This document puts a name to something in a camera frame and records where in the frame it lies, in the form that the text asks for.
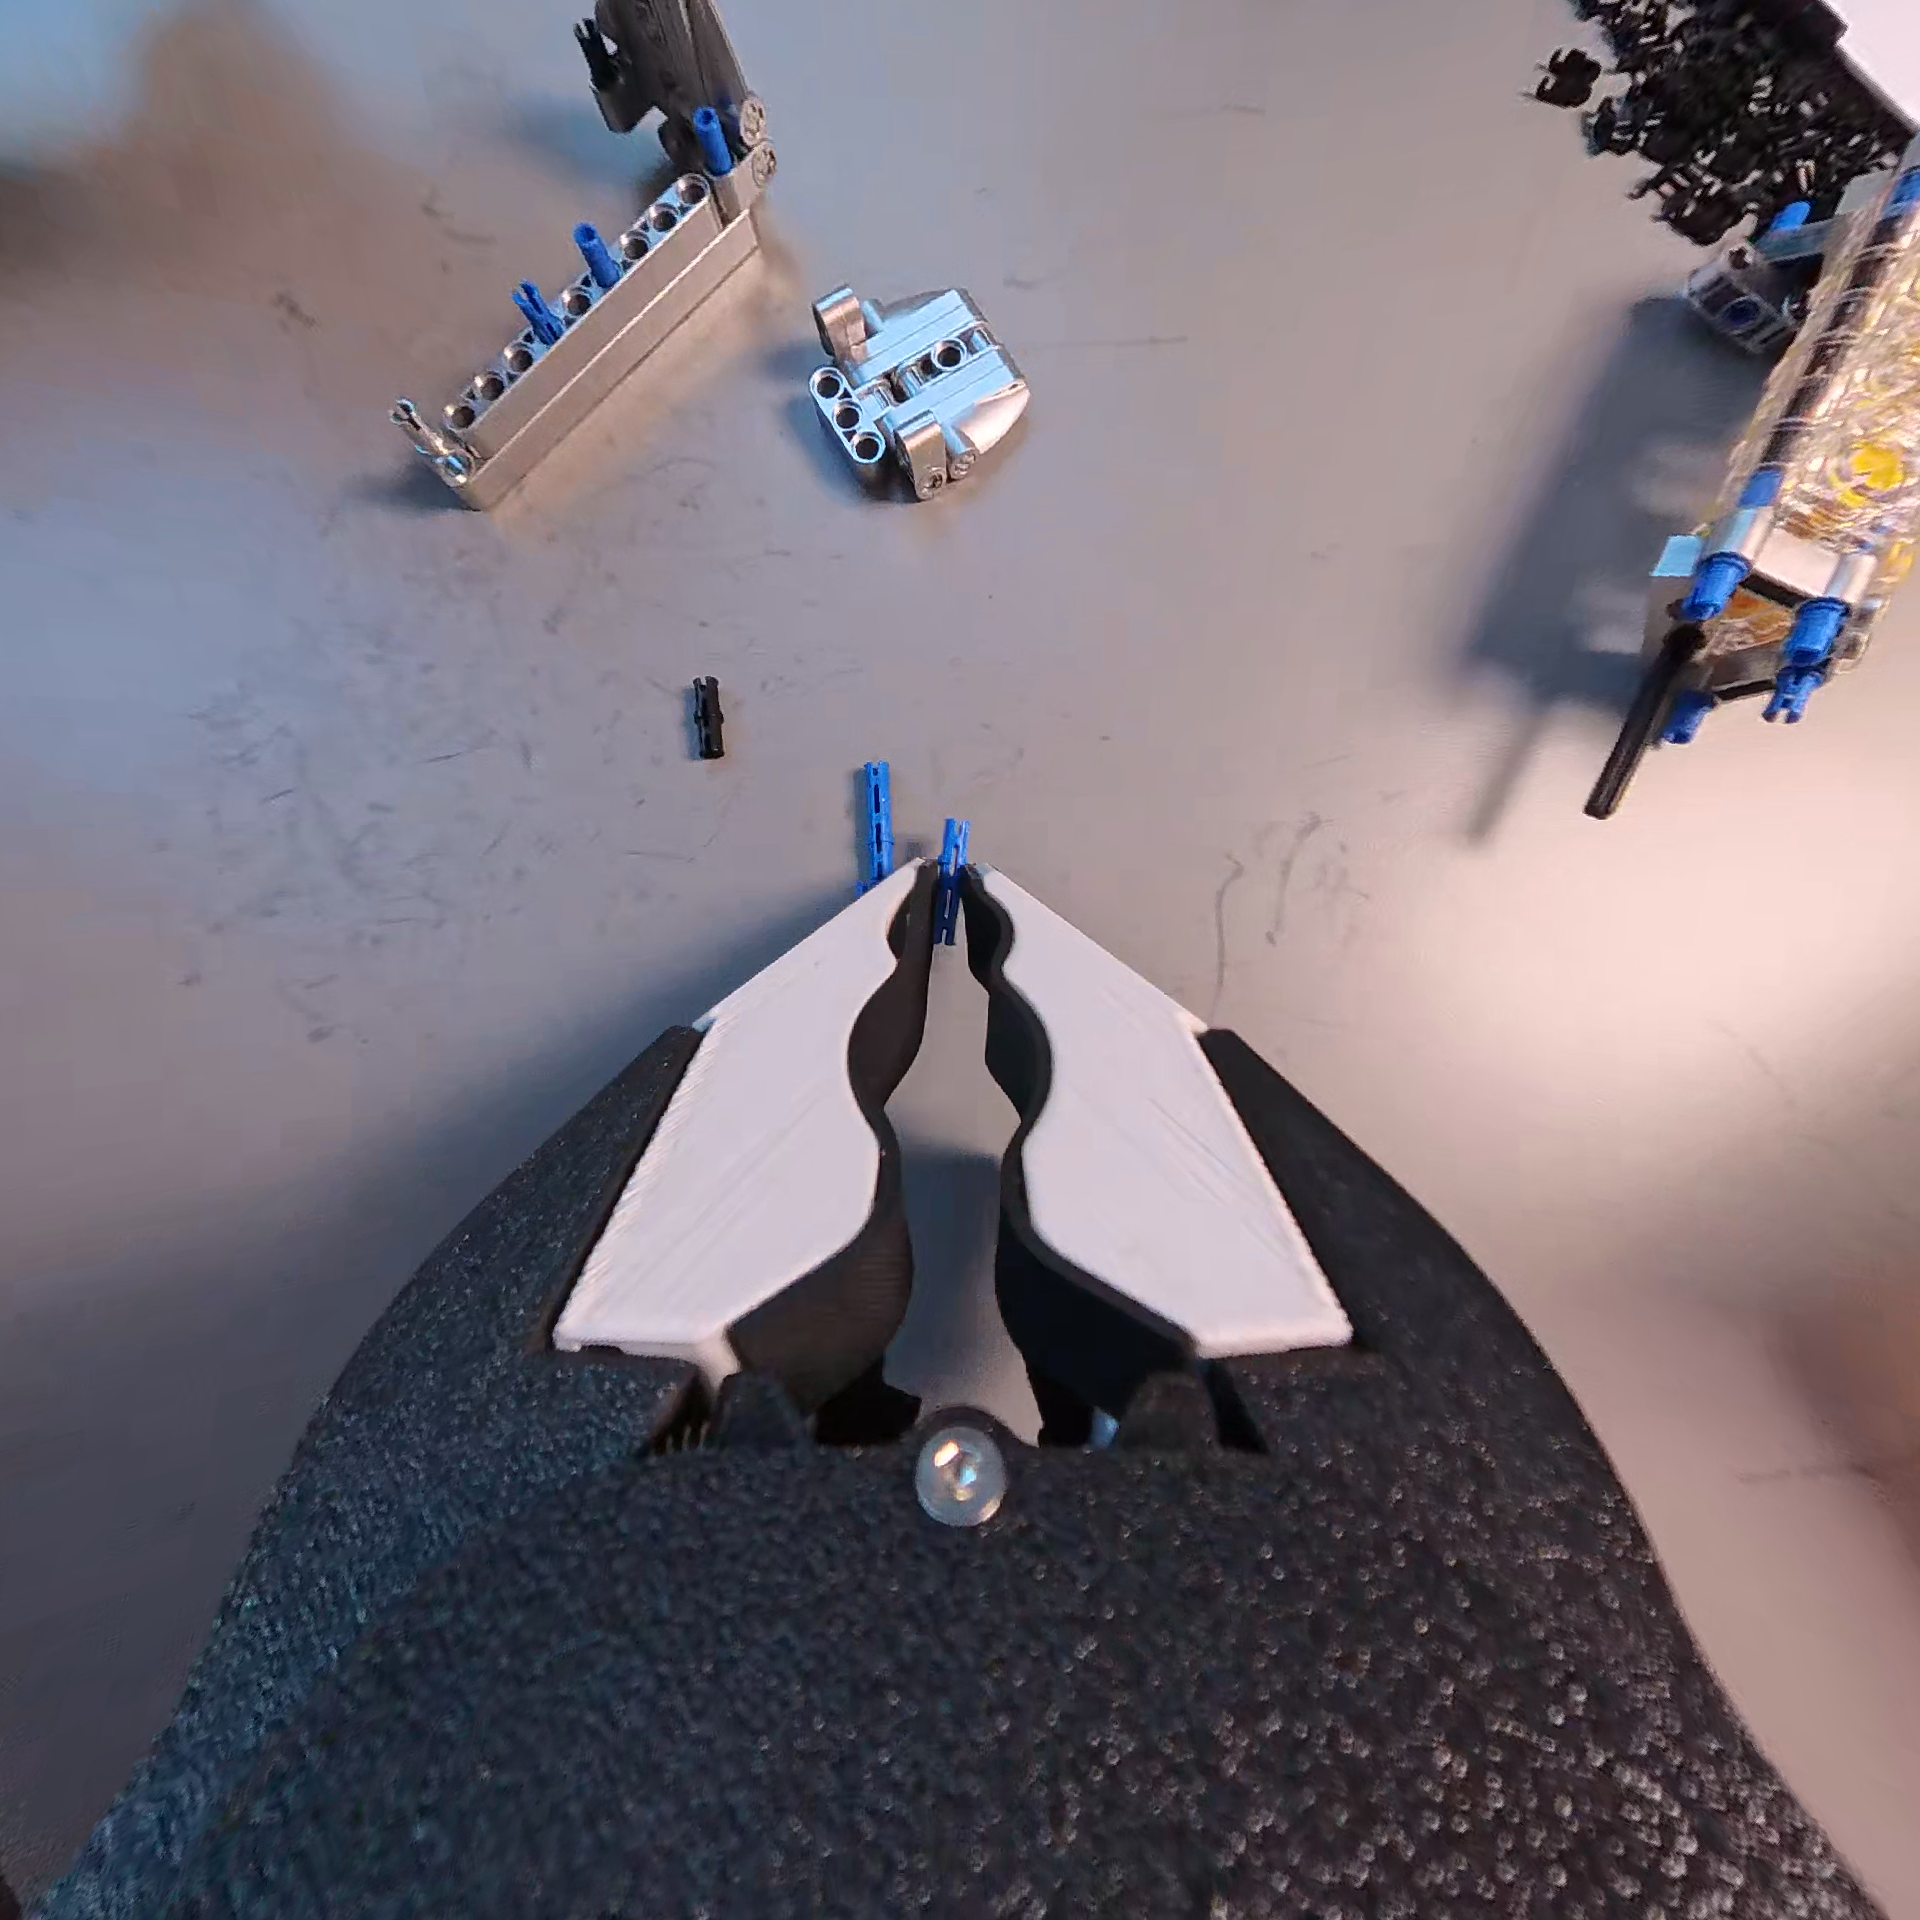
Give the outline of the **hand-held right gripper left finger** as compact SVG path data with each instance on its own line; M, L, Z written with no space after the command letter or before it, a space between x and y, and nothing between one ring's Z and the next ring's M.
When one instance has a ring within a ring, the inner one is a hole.
M937 867L907 863L721 997L582 1251L561 1354L689 1365L819 1416L873 1378L913 1283L886 1099L924 1041Z

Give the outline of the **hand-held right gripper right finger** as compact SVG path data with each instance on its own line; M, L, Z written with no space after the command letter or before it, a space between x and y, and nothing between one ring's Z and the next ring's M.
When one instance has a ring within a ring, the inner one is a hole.
M991 868L959 880L1014 1109L995 1298L1044 1445L1108 1445L1148 1380L1339 1354L1352 1322L1235 1092L1235 1036Z

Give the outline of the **long grey beam with pins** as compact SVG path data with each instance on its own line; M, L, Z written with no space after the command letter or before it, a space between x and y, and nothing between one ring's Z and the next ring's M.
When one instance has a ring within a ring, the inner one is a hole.
M573 245L591 274L609 285L616 268L603 252L603 237L590 224L579 224ZM579 385L569 387L557 400L548 403L541 415L523 428L505 450L488 460L475 461L471 449L447 429L445 409L463 396L468 383L439 407L436 415L421 411L411 400L395 400L390 421L414 445L416 457L454 493L468 511L487 512L508 493L517 491L536 467L541 467L612 393L638 372L638 368L654 357L664 340L681 330L702 305L707 305L727 279L731 279L761 243L757 228L757 210L733 223L725 223L721 236L702 252L683 279L673 282L664 298L652 306L641 317L628 324L612 343L597 357ZM515 305L521 317L536 324L548 324L548 338L556 336L557 324L544 306L544 292L523 282L515 291Z

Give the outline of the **short grey perforated beam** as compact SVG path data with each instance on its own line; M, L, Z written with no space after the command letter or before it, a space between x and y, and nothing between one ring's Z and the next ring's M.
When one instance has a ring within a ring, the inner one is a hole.
M497 457L541 409L579 385L587 365L614 338L656 306L683 279L695 259L725 231L713 184L702 173L673 180L625 231L603 243L616 268L603 285L590 266L544 292L557 324L521 317L521 330L501 355L475 372L461 399L447 404L447 429L475 461Z

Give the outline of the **transparent brick assembly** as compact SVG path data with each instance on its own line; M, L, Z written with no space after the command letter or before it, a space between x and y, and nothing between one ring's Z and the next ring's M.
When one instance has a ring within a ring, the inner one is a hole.
M1918 145L1828 220L1789 203L1685 285L1731 346L1774 352L1710 515L1648 576L1644 669L1585 800L1611 819L1654 747L1757 700L1796 724L1864 653L1918 528Z

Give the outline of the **pile of black pins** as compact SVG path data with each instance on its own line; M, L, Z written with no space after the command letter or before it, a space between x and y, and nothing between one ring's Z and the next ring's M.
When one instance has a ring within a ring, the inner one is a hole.
M1791 203L1830 217L1916 138L1916 52L1867 47L1867 4L1574 2L1583 39L1531 76L1585 153L1640 164L1629 187L1699 249L1757 236Z

